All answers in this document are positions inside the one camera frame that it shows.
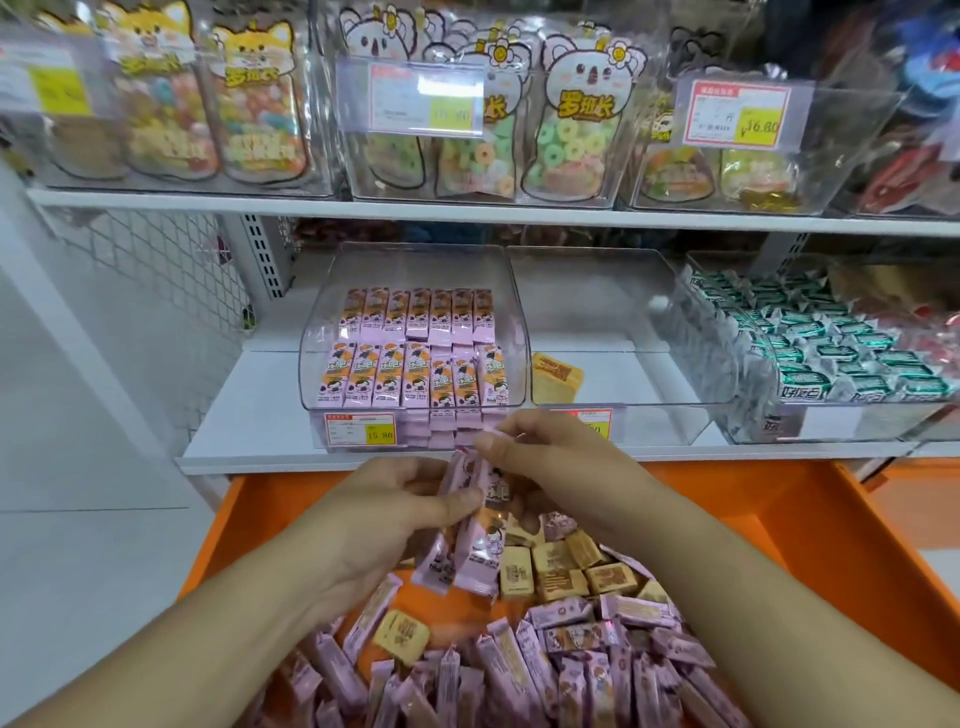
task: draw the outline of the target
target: shelf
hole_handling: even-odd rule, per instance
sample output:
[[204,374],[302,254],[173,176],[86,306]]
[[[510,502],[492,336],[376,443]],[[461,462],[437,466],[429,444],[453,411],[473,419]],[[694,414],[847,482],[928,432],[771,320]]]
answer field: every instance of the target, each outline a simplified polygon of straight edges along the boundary
[[463,203],[341,202],[298,197],[106,192],[32,187],[41,207],[94,207],[168,212],[220,212],[289,217],[429,220],[452,223],[569,225],[601,228],[672,228],[712,231],[836,232],[860,235],[960,237],[960,221],[902,217],[842,218],[652,210],[571,209]]

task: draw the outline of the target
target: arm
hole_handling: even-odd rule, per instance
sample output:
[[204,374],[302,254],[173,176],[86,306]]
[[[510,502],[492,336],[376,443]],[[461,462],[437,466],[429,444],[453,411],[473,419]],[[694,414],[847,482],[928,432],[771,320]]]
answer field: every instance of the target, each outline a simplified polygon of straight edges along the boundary
[[512,510],[559,510],[648,566],[760,724],[960,726],[960,694],[890,649],[698,505],[568,415],[521,410],[480,436],[494,465],[531,478]]
[[364,464],[9,728],[230,726],[307,632],[372,592],[415,530],[451,525],[479,507],[474,490],[419,497],[402,487],[445,466],[419,458]]

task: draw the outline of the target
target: orange basket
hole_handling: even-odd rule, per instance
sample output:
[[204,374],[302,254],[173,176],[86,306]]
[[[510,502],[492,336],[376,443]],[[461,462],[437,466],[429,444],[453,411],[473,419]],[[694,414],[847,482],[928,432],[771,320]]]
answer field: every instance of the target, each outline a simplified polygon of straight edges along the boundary
[[[814,592],[898,652],[960,691],[960,603],[882,518],[845,468],[828,461],[651,463],[653,475],[697,502]],[[236,478],[181,595],[269,540],[348,473]],[[398,572],[404,581],[409,571]],[[438,643],[478,632],[525,604],[405,583],[395,606],[430,626]],[[359,612],[348,616],[343,631]],[[368,643],[358,665],[369,679]]]

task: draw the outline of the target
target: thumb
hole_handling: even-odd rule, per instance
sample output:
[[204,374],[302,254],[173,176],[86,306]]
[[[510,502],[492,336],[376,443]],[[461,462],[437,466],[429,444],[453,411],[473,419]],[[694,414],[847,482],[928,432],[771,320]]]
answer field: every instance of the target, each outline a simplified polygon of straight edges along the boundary
[[473,514],[484,501],[484,492],[479,488],[463,488],[445,496],[419,496],[413,502],[415,509],[411,526],[421,528],[447,528]]

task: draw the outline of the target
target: price tag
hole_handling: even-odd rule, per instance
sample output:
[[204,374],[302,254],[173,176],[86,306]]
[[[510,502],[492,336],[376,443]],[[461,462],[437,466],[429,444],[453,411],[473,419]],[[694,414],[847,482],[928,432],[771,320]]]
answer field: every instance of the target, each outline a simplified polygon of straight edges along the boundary
[[326,441],[331,447],[396,445],[396,419],[393,414],[327,414],[325,420]]
[[589,426],[604,440],[610,440],[610,424],[613,420],[613,410],[610,409],[565,409],[568,415],[573,415],[580,422]]
[[0,109],[14,113],[92,116],[84,81],[65,48],[0,45]]
[[792,90],[791,86],[698,79],[690,91],[684,144],[777,149]]
[[371,132],[481,136],[486,76],[472,66],[371,63]]

